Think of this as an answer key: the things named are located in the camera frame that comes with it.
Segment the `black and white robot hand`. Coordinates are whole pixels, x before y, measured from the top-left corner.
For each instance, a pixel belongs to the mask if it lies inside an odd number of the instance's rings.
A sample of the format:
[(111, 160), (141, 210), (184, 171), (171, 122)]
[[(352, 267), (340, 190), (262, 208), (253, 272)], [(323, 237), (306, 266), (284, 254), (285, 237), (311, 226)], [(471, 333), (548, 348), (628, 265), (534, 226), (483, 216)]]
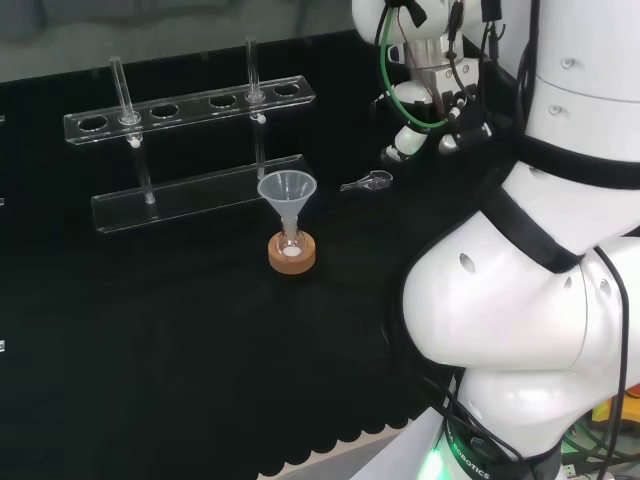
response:
[(381, 93), (371, 109), (387, 110), (401, 128), (381, 151), (386, 162), (415, 157), (429, 139), (439, 152), (479, 146), (494, 135), (483, 103), (480, 62), (464, 55), (462, 41), (380, 39), (376, 74)]

